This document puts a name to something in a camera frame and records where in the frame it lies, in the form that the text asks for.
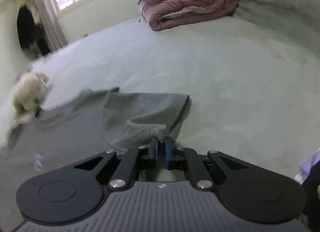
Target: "white wall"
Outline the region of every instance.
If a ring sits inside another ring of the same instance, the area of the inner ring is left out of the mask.
[[[85,33],[92,34],[138,16],[136,0],[92,0],[61,16],[59,23],[71,43]]]
[[[31,62],[20,48],[17,32],[18,11],[18,4],[0,0],[0,103],[18,74]]]

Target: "gray gripper base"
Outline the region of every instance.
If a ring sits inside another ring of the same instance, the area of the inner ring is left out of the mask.
[[[211,192],[189,181],[136,182],[109,195],[92,216],[71,225],[42,226],[25,222],[17,232],[306,232],[298,220],[262,225],[229,212]]]

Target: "bed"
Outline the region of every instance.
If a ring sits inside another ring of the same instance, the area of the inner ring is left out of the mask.
[[[83,89],[189,94],[179,146],[294,178],[319,149],[320,6],[313,0],[305,10],[312,16],[302,17],[279,0],[262,1],[241,0],[233,17],[161,32],[135,18],[76,41],[33,64],[50,77],[42,108]]]

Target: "gray t-shirt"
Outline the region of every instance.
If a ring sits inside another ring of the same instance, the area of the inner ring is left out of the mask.
[[[15,194],[27,179],[110,149],[126,152],[152,136],[177,137],[188,95],[117,91],[83,91],[13,131],[11,145],[0,151],[0,229],[23,221]]]

